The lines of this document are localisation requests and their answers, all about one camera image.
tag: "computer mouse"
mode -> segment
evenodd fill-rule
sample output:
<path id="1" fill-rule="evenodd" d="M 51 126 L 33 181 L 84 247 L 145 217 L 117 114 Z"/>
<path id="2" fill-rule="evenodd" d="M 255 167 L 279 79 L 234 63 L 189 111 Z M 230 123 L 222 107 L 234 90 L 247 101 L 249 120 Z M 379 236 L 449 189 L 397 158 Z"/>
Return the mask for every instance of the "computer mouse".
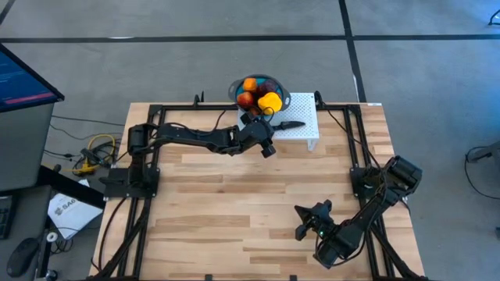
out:
<path id="1" fill-rule="evenodd" d="M 38 251 L 38 246 L 38 240 L 34 238 L 27 238 L 21 241 L 7 262 L 7 274 L 11 277 L 19 277 L 26 273 L 33 256 Z"/>

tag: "desk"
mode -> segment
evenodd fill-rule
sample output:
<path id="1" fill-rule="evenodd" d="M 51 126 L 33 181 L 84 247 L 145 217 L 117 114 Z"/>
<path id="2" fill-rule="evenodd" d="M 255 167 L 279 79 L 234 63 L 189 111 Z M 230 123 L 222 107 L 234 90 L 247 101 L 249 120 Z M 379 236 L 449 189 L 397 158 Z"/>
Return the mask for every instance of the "desk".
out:
<path id="1" fill-rule="evenodd" d="M 128 127 L 144 123 L 149 103 L 133 103 Z M 369 148 L 380 163 L 393 154 L 391 138 L 381 106 L 360 105 Z M 340 122 L 340 112 L 332 112 Z M 172 111 L 165 122 L 179 122 L 190 128 L 211 130 L 218 111 Z M 237 113 L 227 112 L 220 127 L 236 123 Z M 160 149 L 161 180 L 152 200 L 148 221 L 141 279 L 370 279 L 366 250 L 349 263 L 326 270 L 313 259 L 315 236 L 294 239 L 301 221 L 294 205 L 312 207 L 330 199 L 331 212 L 339 223 L 358 210 L 348 175 L 352 167 L 346 133 L 327 112 L 318 112 L 320 141 L 307 151 L 303 141 L 275 142 L 277 153 L 264 159 L 260 148 L 243 155 L 215 155 L 204 148 L 168 144 Z M 359 137 L 352 121 L 355 137 Z M 123 135 L 120 154 L 127 149 Z M 360 146 L 358 155 L 362 155 Z M 119 167 L 128 167 L 124 157 Z M 119 199 L 105 207 L 98 245 L 104 226 Z M 123 240 L 130 200 L 116 213 L 106 237 L 105 264 Z M 408 266 L 423 274 L 408 211 L 396 205 L 384 213 L 387 236 Z M 130 248 L 127 274 L 132 272 L 135 245 Z M 378 266 L 383 259 L 375 242 Z M 98 259 L 98 246 L 94 260 Z"/>

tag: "orange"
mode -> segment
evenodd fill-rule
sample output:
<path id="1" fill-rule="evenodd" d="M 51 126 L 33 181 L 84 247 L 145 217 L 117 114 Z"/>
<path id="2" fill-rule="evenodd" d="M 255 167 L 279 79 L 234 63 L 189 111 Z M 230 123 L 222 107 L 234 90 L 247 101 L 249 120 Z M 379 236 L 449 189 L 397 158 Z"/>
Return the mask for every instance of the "orange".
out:
<path id="1" fill-rule="evenodd" d="M 245 78 L 245 81 L 243 81 L 243 91 L 250 91 L 250 92 L 257 91 L 257 79 Z"/>

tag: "keyboard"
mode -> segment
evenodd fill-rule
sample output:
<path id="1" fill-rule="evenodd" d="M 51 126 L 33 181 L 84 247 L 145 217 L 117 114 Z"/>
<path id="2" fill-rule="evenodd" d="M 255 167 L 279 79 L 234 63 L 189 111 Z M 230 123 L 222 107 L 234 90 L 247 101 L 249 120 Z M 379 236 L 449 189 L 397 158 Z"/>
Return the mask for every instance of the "keyboard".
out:
<path id="1" fill-rule="evenodd" d="M 13 224 L 16 207 L 16 196 L 0 195 L 0 240 L 9 237 L 10 226 Z"/>

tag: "red apple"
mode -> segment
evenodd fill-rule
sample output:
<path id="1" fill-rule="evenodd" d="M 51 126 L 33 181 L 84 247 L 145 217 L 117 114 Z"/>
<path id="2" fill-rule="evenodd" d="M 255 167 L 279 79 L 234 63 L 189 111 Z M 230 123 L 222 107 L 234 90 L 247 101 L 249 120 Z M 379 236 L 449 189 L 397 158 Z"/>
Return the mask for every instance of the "red apple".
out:
<path id="1" fill-rule="evenodd" d="M 251 108 L 254 105 L 254 98 L 252 93 L 243 92 L 242 94 L 239 94 L 237 97 L 237 104 L 242 108 Z"/>

